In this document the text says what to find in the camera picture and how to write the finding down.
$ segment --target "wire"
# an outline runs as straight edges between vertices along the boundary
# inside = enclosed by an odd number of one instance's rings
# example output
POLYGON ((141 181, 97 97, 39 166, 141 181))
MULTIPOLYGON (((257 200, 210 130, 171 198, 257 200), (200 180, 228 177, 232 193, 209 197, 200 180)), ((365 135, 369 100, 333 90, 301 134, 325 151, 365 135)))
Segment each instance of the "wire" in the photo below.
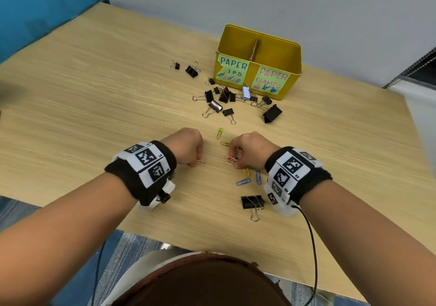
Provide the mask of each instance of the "wire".
POLYGON ((301 212, 301 214, 304 216, 304 218, 306 219, 307 225, 309 227, 310 238, 312 238, 313 259, 315 260, 315 285, 313 286, 312 296, 310 296, 308 302, 304 304, 304 306, 308 306, 312 302, 313 298, 315 298, 315 295, 317 293, 317 285, 318 285, 318 261, 317 261, 317 251, 315 249, 315 239, 313 238, 312 227, 310 226, 309 220, 306 217, 306 215, 304 214, 304 212, 302 211, 302 209, 299 208, 298 206, 295 206, 295 205, 291 205, 291 207, 299 210, 301 212))
POLYGON ((97 260, 97 268, 95 269, 95 282, 94 282, 94 291, 92 292, 91 306, 94 306, 95 291, 97 290, 97 285, 99 283, 100 262, 102 260, 103 249, 105 248, 106 242, 107 240, 103 242, 102 247, 100 248, 99 259, 97 260))

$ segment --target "blue curtain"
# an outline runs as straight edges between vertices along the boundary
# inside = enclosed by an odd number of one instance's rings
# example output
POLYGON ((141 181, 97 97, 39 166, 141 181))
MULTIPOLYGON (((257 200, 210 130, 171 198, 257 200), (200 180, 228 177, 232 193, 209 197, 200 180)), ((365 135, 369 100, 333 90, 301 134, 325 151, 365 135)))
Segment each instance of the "blue curtain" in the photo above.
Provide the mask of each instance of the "blue curtain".
POLYGON ((0 0, 0 63, 98 1, 0 0))

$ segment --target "forearm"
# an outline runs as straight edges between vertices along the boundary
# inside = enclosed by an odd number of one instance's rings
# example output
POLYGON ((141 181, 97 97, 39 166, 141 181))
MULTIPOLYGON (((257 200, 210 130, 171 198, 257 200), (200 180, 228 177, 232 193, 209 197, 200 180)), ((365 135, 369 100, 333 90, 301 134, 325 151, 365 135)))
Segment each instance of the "forearm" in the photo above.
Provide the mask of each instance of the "forearm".
POLYGON ((134 207, 103 173, 0 234, 0 304, 47 304, 134 207))
POLYGON ((330 180, 300 207, 371 305, 434 303, 436 256, 384 215, 330 180))

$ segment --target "fist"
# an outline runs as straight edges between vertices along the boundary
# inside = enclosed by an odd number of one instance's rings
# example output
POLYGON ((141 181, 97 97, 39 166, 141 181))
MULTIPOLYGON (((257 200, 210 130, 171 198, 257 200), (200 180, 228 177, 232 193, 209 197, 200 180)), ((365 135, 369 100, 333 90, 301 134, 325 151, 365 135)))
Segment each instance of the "fist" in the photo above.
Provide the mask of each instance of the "fist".
POLYGON ((198 165, 203 156, 203 138, 198 129, 182 128, 161 140, 176 157, 178 164, 198 165))
POLYGON ((238 161, 235 163, 237 169, 253 167, 257 170, 264 170, 268 158, 279 149, 278 145, 258 132, 253 132, 232 139, 228 147, 228 155, 235 157, 236 151, 238 152, 238 161))

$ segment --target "wooden table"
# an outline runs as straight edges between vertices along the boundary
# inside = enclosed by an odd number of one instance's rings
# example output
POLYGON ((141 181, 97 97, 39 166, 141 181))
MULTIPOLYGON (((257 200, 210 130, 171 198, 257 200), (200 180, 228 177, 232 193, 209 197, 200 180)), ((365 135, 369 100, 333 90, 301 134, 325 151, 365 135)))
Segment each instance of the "wooden table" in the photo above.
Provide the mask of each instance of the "wooden table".
MULTIPOLYGON (((436 252, 436 184, 404 98, 308 66, 272 124, 248 102, 205 119, 218 41, 99 3, 0 65, 0 194, 44 206, 99 175, 112 156, 179 128, 203 134, 205 165, 179 166, 172 199, 152 215, 135 209, 120 226, 191 250, 255 261, 277 276, 313 284, 313 253, 301 215, 270 204, 250 221, 240 197, 262 193, 225 160, 230 141, 259 131, 322 160, 335 181, 436 252), (181 69, 170 68, 172 60, 181 69), (184 69, 198 61, 195 79, 184 69), (221 139, 216 139, 223 127, 221 139)), ((319 287, 362 299, 316 237, 319 287)))

